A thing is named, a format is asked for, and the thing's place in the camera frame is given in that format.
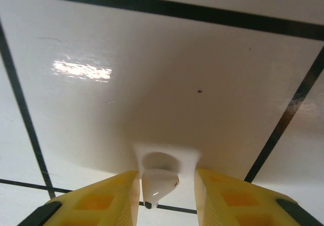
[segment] yellow plastic arm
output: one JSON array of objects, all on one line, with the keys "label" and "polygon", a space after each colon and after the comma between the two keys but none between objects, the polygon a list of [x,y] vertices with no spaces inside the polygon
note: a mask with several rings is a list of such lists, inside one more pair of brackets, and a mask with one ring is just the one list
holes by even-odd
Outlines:
[{"label": "yellow plastic arm", "polygon": [[206,169],[195,173],[199,226],[299,226],[276,202],[283,194]]},{"label": "yellow plastic arm", "polygon": [[109,179],[54,198],[62,206],[45,226],[135,226],[140,186],[137,171]]}]

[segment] black tip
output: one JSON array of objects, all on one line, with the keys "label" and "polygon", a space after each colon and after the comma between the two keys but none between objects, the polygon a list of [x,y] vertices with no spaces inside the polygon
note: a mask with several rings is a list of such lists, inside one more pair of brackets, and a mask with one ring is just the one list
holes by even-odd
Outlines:
[{"label": "black tip", "polygon": [[144,206],[145,206],[147,209],[152,209],[152,203],[144,202]]}]

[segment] grout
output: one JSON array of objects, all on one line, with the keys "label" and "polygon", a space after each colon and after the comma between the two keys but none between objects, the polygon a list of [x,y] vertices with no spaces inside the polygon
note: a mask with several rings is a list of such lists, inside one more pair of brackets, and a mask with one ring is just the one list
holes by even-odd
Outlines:
[{"label": "grout", "polygon": [[246,182],[251,183],[254,180],[257,173],[261,169],[262,165],[265,163],[265,161],[268,158],[268,156],[270,155],[271,151],[273,150],[275,145],[278,143],[282,134],[288,127],[289,123],[294,118],[296,112],[298,111],[299,107],[305,100],[309,91],[315,84],[317,78],[322,73],[323,69],[324,69],[324,47],[320,50],[318,56],[316,57],[314,63],[310,67],[310,69],[307,72],[306,76],[304,77],[303,81],[299,85],[293,98],[289,102],[286,110],[282,114],[278,124],[274,128],[268,141],[266,142],[263,149],[261,150],[258,158],[256,159],[256,161],[252,165],[250,171],[248,172],[247,176],[245,177],[244,180]]},{"label": "grout", "polygon": [[177,211],[177,212],[186,212],[186,213],[191,213],[191,214],[197,214],[197,210],[187,209],[187,208],[182,208],[182,207],[172,207],[172,206],[158,204],[157,208],[164,209],[164,210],[170,210],[170,211]]},{"label": "grout", "polygon": [[1,184],[13,185],[13,186],[40,189],[40,190],[45,190],[45,191],[47,191],[49,189],[47,186],[36,185],[36,184],[25,183],[25,182],[16,182],[14,180],[8,180],[8,179],[0,179],[0,183]]},{"label": "grout", "polygon": [[39,142],[38,142],[38,138],[36,135],[36,131],[35,128],[32,124],[32,120],[29,114],[29,110],[27,107],[27,103],[22,91],[22,87],[19,81],[19,77],[14,65],[14,61],[9,49],[9,45],[8,42],[6,40],[6,36],[5,36],[5,31],[3,28],[3,25],[1,23],[1,19],[0,19],[0,53],[2,56],[2,60],[5,66],[5,70],[7,72],[7,76],[11,85],[11,88],[13,90],[17,105],[19,107],[19,111],[21,114],[21,117],[23,119],[23,122],[25,124],[25,128],[27,130],[28,136],[29,136],[29,140],[31,142],[36,160],[38,162],[38,166],[39,169],[41,170],[40,172],[42,173],[43,179],[45,181],[46,186],[49,188],[48,192],[50,195],[50,198],[54,198],[55,197],[55,193],[52,190],[52,182],[50,179],[50,176],[48,174],[46,165],[45,165],[45,161],[42,155],[42,151],[41,148],[39,146]]},{"label": "grout", "polygon": [[64,0],[220,24],[249,30],[324,40],[324,25],[311,24],[238,11],[185,4],[167,0]]},{"label": "grout", "polygon": [[72,192],[72,190],[67,189],[61,189],[61,188],[53,188],[54,192],[61,192],[61,193],[69,193]]}]

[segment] black rubber edge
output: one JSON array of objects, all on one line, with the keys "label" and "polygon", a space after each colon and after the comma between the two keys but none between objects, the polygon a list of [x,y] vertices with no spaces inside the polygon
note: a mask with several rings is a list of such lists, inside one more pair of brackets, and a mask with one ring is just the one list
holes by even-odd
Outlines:
[{"label": "black rubber edge", "polygon": [[285,199],[277,199],[279,206],[286,211],[300,226],[323,226],[316,218],[310,215],[297,203]]},{"label": "black rubber edge", "polygon": [[285,112],[281,116],[278,124],[274,128],[272,134],[270,135],[268,141],[266,142],[265,146],[263,147],[261,153],[259,154],[258,158],[252,165],[249,173],[245,177],[246,182],[252,182],[261,169],[262,165],[270,155],[271,151],[278,143],[279,139],[281,138],[283,132],[293,119],[294,115],[298,111],[299,107],[305,100],[305,97],[309,93],[310,89],[315,84],[316,80],[320,76],[324,69],[324,47],[319,52],[317,58],[315,59],[314,63],[310,67],[309,71],[307,72],[305,78],[299,85],[297,91],[295,92],[293,98],[290,100]]},{"label": "black rubber edge", "polygon": [[[21,88],[21,84],[18,78],[18,74],[14,65],[14,61],[12,55],[10,53],[9,45],[6,40],[5,31],[3,29],[1,19],[0,19],[0,53],[2,56],[2,60],[7,72],[7,76],[13,90],[17,105],[19,107],[20,114],[22,116],[23,122],[25,124],[32,148],[34,150],[34,154],[36,160],[38,162],[39,168],[41,170],[43,179],[47,187],[52,188],[52,182],[47,171],[44,157],[42,155],[41,148],[39,146],[38,138],[35,132],[35,128],[32,124],[32,120],[29,114],[29,110],[27,107],[27,103]],[[49,190],[50,198],[54,198],[55,194],[53,190]]]},{"label": "black rubber edge", "polygon": [[144,207],[146,207],[147,209],[152,209],[152,203],[144,202]]},{"label": "black rubber edge", "polygon": [[166,0],[65,0],[142,13],[164,15],[250,30],[324,40],[324,25],[266,17]]},{"label": "black rubber edge", "polygon": [[61,206],[61,202],[45,204],[32,212],[18,226],[43,226]]}]

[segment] square cutout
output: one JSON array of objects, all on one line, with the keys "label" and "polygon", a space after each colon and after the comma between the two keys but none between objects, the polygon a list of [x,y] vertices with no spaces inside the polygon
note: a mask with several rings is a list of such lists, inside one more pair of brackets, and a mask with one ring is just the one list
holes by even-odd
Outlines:
[{"label": "square cutout", "polygon": [[114,195],[90,194],[82,198],[75,206],[76,210],[105,210],[108,209]]},{"label": "square cutout", "polygon": [[244,191],[229,190],[222,197],[230,207],[258,206],[260,203],[253,194]]},{"label": "square cutout", "polygon": [[236,216],[240,226],[279,226],[270,214]]}]

